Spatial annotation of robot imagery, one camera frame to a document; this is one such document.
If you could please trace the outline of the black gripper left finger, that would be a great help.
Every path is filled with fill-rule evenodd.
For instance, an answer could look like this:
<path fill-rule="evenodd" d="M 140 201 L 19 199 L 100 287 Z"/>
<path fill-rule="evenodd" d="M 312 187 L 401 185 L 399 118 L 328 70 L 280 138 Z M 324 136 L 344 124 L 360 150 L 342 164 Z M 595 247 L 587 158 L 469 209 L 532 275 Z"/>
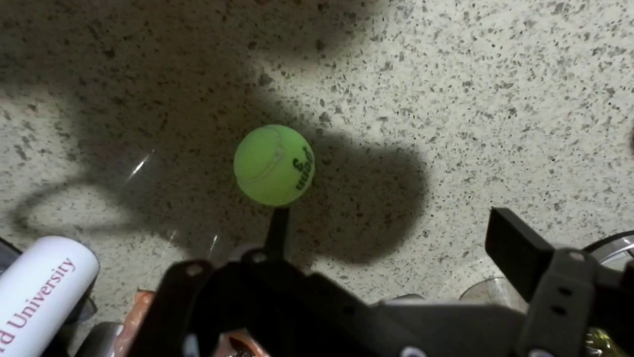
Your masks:
<path fill-rule="evenodd" d="M 284 253 L 284 239 L 286 239 L 286 227 L 288 227 L 288 209 L 286 207 L 274 207 L 270 213 L 265 247 L 267 255 L 270 259 L 280 259 Z"/>

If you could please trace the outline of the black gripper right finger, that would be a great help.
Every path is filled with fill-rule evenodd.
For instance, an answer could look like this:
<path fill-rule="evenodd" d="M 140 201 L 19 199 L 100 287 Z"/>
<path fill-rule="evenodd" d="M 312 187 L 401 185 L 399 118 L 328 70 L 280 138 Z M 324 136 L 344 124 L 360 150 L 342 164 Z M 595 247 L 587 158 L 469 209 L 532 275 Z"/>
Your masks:
<path fill-rule="evenodd" d="M 554 247 L 510 207 L 492 207 L 484 231 L 484 251 L 516 293 L 528 300 Z"/>

